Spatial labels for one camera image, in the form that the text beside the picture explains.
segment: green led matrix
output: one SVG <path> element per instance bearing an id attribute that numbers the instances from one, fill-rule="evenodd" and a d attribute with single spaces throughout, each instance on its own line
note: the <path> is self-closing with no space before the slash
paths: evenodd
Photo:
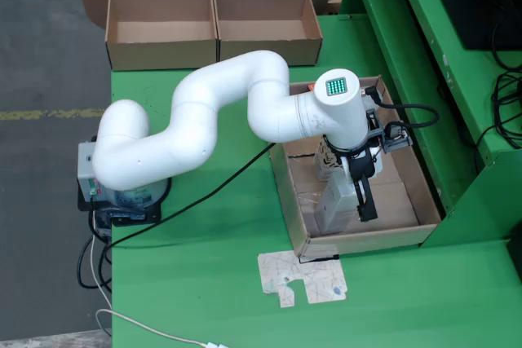
<path id="1" fill-rule="evenodd" d="M 328 95 L 337 95 L 347 92 L 346 79 L 340 77 L 339 79 L 333 79 L 326 82 L 326 88 Z"/>

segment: yellow floor marking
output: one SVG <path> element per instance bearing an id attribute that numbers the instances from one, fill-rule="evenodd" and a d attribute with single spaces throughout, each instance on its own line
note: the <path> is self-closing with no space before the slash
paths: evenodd
<path id="1" fill-rule="evenodd" d="M 24 110 L 14 112 L 0 112 L 0 121 L 40 120 L 46 117 L 76 118 L 101 117 L 105 108 L 70 109 L 70 110 Z"/>

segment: green workbench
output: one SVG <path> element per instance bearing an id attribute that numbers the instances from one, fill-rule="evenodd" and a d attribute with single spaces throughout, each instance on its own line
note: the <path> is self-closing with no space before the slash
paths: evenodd
<path id="1" fill-rule="evenodd" d="M 316 67 L 382 74 L 394 89 L 368 18 L 319 18 Z M 169 121 L 175 86 L 189 71 L 113 73 L 113 100 L 144 106 L 151 131 Z M 198 170 L 172 179 L 164 215 L 213 190 L 267 144 L 246 121 L 246 101 L 219 114 L 219 141 Z M 114 228 L 114 239 L 133 228 Z M 291 250 L 268 154 L 220 193 L 171 222 L 113 249 L 113 308 L 166 333 L 231 348 L 518 346 L 520 280 L 501 240 L 341 257 L 347 300 L 310 305 L 302 281 L 296 306 L 281 309 L 261 287 L 259 253 Z M 113 317 L 113 346 L 186 346 Z"/>

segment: white paper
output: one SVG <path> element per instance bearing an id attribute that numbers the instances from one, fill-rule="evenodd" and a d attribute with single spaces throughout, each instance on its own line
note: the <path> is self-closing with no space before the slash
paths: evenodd
<path id="1" fill-rule="evenodd" d="M 339 260 L 307 262 L 293 251 L 264 253 L 258 256 L 264 293 L 277 293 L 281 307 L 295 304 L 294 291 L 287 284 L 303 280 L 308 303 L 343 301 L 348 288 Z"/>

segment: floor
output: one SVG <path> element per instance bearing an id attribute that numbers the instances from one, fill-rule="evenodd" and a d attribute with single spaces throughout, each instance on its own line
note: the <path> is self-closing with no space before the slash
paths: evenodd
<path id="1" fill-rule="evenodd" d="M 76 168 L 110 103 L 103 39 L 81 0 L 0 0 L 0 341 L 97 328 Z"/>

